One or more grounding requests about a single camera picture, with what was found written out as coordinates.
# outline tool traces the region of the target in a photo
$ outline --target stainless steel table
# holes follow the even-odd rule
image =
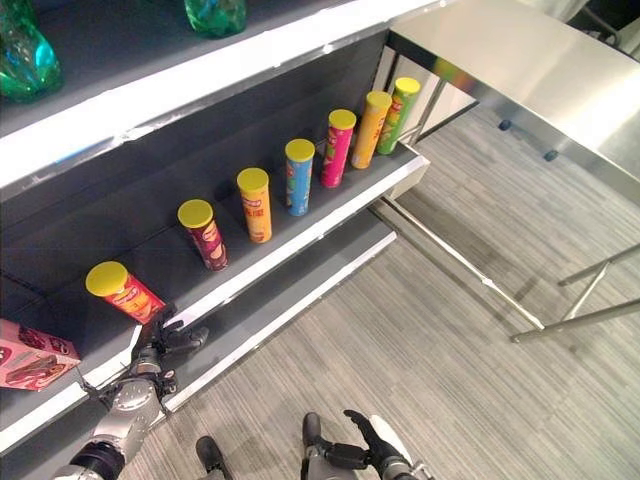
[[[387,87],[400,56],[439,78],[410,144],[450,83],[500,114],[501,128],[513,122],[544,142],[548,160],[562,152],[640,205],[640,64],[632,58],[516,0],[452,2],[394,25],[387,44],[395,50]],[[640,245],[561,281],[595,274],[563,319],[545,328],[446,241],[400,205],[390,206],[536,328],[514,341],[640,310],[636,299],[577,316],[607,269],[640,253]]]

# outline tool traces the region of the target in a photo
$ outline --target blue pringles can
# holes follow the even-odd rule
[[[295,138],[287,143],[287,207],[291,215],[300,216],[309,210],[311,167],[316,149],[309,140]]]

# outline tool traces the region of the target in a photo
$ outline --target snack box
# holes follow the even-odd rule
[[[0,387],[40,391],[78,363],[71,342],[0,318]]]

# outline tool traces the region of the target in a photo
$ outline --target gray carpet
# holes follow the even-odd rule
[[[401,202],[551,323],[582,287],[556,281],[638,243],[640,211],[498,121],[475,108],[421,142],[433,164]],[[640,296],[638,265],[585,311]],[[639,320],[512,344],[526,322],[410,234],[156,428],[122,478],[200,477],[207,433],[236,479],[297,478],[304,413],[358,442],[347,407],[385,417],[438,480],[640,478]]]

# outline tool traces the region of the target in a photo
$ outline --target upper shelf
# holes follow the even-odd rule
[[[116,0],[107,8],[83,0],[45,13],[41,30],[66,84],[33,104],[1,105],[0,195],[18,195],[434,3],[249,2],[247,30],[220,40],[193,33],[180,2]]]

